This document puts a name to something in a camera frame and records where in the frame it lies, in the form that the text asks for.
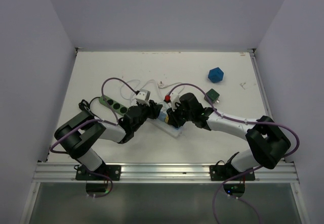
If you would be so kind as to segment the white power strip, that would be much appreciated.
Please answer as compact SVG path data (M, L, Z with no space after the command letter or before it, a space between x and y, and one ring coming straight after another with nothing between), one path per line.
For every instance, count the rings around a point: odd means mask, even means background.
M170 106L165 103L165 102L160 102L159 104L162 105L161 112L166 113L166 111L170 108ZM150 119L149 122L156 126L158 129L162 130L163 132L167 133L168 135L177 138L179 135L182 134L183 128L174 128L171 125L168 125L165 122L160 121L158 118L157 119Z

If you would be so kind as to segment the green power strip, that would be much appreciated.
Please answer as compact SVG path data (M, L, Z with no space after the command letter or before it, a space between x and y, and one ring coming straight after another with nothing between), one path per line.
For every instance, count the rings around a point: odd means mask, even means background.
M99 98L99 103L120 116L124 116L128 111L126 106L105 95Z

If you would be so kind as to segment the dark green plug adapter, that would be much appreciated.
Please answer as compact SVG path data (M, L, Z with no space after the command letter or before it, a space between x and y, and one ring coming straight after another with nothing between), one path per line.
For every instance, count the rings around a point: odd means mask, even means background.
M208 90L204 96L204 100L209 103L219 103L220 94L215 91L213 88Z

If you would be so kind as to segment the blue plug adapter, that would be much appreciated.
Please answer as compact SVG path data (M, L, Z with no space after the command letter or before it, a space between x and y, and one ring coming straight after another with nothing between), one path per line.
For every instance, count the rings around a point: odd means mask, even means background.
M224 72L219 67L211 69L208 73L208 79L212 83L221 82L223 80L223 77L224 77Z

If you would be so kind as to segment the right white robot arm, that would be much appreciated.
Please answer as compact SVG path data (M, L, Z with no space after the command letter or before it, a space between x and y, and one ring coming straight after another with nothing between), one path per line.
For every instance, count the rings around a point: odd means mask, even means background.
M274 169L291 146L289 139L268 116L252 120L226 116L212 107L203 107L192 93L181 96L170 93L165 96L165 102L171 104L166 123L173 127L192 122L198 128L224 132L247 141L247 150L235 153L226 163L215 167L215 172L222 178L236 180L245 171L258 166Z

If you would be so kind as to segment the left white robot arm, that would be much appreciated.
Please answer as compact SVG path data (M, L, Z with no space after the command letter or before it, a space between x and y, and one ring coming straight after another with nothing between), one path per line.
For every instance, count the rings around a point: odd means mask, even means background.
M99 180L108 174L108 170L103 159L92 149L93 144L98 139L118 144L128 142L147 119L157 119L161 109L162 105L153 100L148 104L137 103L116 124L82 111L55 131L57 141L50 151L69 155L84 166L91 178Z

